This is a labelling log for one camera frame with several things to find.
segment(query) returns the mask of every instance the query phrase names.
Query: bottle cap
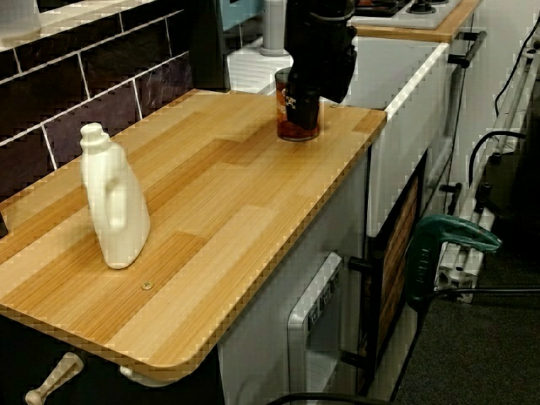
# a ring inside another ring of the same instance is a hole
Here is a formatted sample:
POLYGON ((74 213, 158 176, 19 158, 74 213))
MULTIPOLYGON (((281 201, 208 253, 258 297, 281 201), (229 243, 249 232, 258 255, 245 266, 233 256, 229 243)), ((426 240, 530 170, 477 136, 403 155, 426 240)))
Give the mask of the bottle cap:
POLYGON ((110 140, 109 134, 103 132, 103 127, 97 122, 81 128, 81 147, 83 149, 102 149, 110 140))

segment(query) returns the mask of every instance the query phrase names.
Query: dark purple tile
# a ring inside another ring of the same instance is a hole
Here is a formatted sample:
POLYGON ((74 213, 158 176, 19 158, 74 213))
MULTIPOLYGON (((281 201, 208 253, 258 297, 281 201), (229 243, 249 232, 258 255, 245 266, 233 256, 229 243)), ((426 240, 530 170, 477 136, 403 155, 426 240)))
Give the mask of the dark purple tile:
POLYGON ((82 52, 91 95, 170 58, 165 21, 151 24, 82 52))
POLYGON ((85 97, 77 57, 0 84, 0 141, 77 105, 85 97))
POLYGON ((17 47, 17 56, 21 69, 25 71, 121 32, 118 15, 111 15, 19 46, 17 47))
POLYGON ((167 14, 182 10, 186 6, 186 0, 156 0, 136 8, 121 12, 121 21, 124 30, 138 27, 149 21, 164 17, 167 14))
POLYGON ((17 62, 13 50, 0 52, 0 80, 17 73, 17 62))
POLYGON ((187 12, 175 14, 167 19, 169 25, 170 49, 172 56, 177 57, 189 50, 190 25, 187 12))
POLYGON ((35 130, 0 147, 0 202, 54 170, 43 132, 35 130))
POLYGON ((98 122, 114 136, 138 121, 137 101, 131 83, 81 105, 45 125, 57 166, 63 166, 81 153, 80 129, 98 122))
POLYGON ((137 79, 143 116, 148 116, 193 88, 189 55, 179 57, 137 79))

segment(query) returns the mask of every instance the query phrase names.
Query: countertop edge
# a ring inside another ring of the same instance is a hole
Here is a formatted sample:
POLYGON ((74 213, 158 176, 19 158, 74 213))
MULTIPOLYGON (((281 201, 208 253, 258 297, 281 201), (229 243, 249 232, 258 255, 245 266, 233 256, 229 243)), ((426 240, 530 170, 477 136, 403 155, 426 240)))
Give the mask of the countertop edge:
POLYGON ((459 34, 459 29, 463 22, 476 11, 482 1, 463 0, 435 30, 362 24, 353 24, 353 27, 357 30, 357 36, 363 37, 451 43, 457 34, 459 34))

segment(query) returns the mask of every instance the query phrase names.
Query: wood grain surface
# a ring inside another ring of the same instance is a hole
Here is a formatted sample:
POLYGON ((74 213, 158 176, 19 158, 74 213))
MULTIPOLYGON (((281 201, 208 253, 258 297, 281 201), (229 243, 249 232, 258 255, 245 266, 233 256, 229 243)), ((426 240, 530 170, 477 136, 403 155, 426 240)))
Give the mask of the wood grain surface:
POLYGON ((376 25, 361 25, 353 23, 359 36, 376 38, 392 38, 396 40, 428 41, 451 43, 459 33, 460 27, 482 0, 462 0, 448 17, 435 30, 420 30, 413 28, 380 27, 376 25))
POLYGON ((292 143, 273 97, 193 90, 113 138, 151 216, 130 267, 103 260, 80 158, 0 203, 0 314, 157 380, 188 375, 385 122, 323 105, 319 137, 292 143))

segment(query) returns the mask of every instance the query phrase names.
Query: black cable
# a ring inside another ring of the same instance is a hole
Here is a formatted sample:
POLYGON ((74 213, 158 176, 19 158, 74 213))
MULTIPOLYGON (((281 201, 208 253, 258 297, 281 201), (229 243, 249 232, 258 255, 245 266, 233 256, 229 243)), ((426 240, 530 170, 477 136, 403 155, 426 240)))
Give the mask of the black cable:
POLYGON ((448 294, 528 295, 540 294, 540 289, 440 289, 431 294, 429 298, 448 294))
POLYGON ((353 395, 332 394, 329 392, 297 392, 295 394, 285 395, 278 398, 268 405, 283 405, 294 401, 333 401, 345 403, 358 403, 360 405, 391 405, 390 402, 380 401, 378 399, 369 399, 365 397, 355 397, 353 395))
POLYGON ((537 30, 539 24, 540 24, 540 13, 538 15, 537 22, 534 24, 534 28, 529 33, 527 38, 523 41, 523 45, 521 46, 520 53, 517 55, 516 63, 514 64, 514 67, 512 68, 512 72, 510 73, 508 80, 506 80, 505 87, 503 87, 503 89, 499 92, 499 94, 497 95, 497 98, 495 99, 495 113, 497 114, 497 116, 499 116, 499 98, 505 92, 506 88, 508 87, 508 84, 510 84, 512 77, 514 76, 514 73, 516 72, 517 65, 519 64, 521 54, 523 53, 523 50, 525 49, 527 42, 532 38, 532 35, 537 30))
POLYGON ((473 183, 473 169, 474 169, 474 159, 476 158, 476 154, 478 153, 478 150, 483 145, 484 142, 486 142, 488 139, 495 137, 497 135, 506 135, 509 137, 515 137, 519 139, 525 139, 525 135, 519 132, 512 132, 512 131, 492 131, 490 133, 487 133, 480 139, 476 145, 474 145, 474 149, 471 152, 471 159, 469 160, 469 186, 473 183))

